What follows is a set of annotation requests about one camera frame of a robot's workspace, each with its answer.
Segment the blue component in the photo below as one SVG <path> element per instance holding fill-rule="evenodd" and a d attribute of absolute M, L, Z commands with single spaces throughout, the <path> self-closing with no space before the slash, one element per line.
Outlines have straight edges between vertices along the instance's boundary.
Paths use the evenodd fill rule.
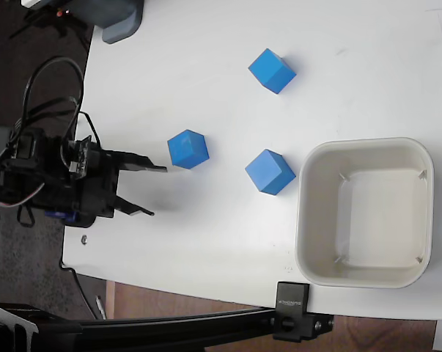
<path fill-rule="evenodd" d="M 263 51 L 248 69 L 263 86 L 276 94 L 295 77 L 295 72 L 270 49 Z"/>
<path fill-rule="evenodd" d="M 209 159 L 205 137 L 186 130 L 169 140 L 170 157 L 175 166 L 191 169 Z"/>
<path fill-rule="evenodd" d="M 268 149 L 263 150 L 245 170 L 258 191 L 274 196 L 295 179 L 284 158 Z"/>
<path fill-rule="evenodd" d="M 62 213 L 60 211 L 46 211 L 45 216 L 55 219 L 62 219 L 67 222 L 75 222 L 77 220 L 77 213 L 73 211 L 72 213 Z"/>

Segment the table surface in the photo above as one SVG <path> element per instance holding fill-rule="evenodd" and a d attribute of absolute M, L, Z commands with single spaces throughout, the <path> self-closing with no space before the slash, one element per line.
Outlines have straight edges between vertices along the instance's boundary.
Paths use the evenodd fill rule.
<path fill-rule="evenodd" d="M 442 319 L 442 0 L 147 0 L 141 28 L 107 45 L 95 30 L 83 110 L 106 149 L 169 173 L 122 172 L 118 194 L 156 212 L 67 227 L 80 274 L 274 307 L 295 263 L 298 180 L 259 193 L 245 166 L 265 148 L 298 174 L 317 145 L 406 136 L 435 165 L 432 257 L 399 290 L 311 287 L 309 311 Z M 270 48 L 298 73 L 279 95 L 247 67 Z M 166 141 L 206 137 L 210 160 L 171 165 Z M 78 137 L 89 134 L 78 124 Z M 81 236 L 87 235 L 87 245 Z"/>

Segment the black bracket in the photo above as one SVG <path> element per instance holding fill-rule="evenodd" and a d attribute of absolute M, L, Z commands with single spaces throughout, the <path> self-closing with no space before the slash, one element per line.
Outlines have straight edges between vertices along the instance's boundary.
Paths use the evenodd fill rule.
<path fill-rule="evenodd" d="M 19 352 L 192 352 L 273 334 L 312 340 L 333 329 L 333 315 L 306 311 L 308 284 L 278 283 L 276 310 L 256 308 L 187 317 L 65 320 L 26 304 L 0 304 L 0 345 Z"/>
<path fill-rule="evenodd" d="M 313 340 L 333 330 L 333 315 L 308 313 L 308 301 L 309 284 L 278 282 L 273 329 L 275 340 Z"/>

